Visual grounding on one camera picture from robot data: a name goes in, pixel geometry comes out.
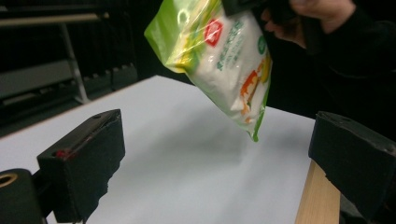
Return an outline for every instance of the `wooden plank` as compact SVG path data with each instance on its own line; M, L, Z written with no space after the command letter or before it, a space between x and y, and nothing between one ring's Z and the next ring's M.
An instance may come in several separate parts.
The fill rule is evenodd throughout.
M326 178L323 170L311 161L296 224L338 224L340 191Z

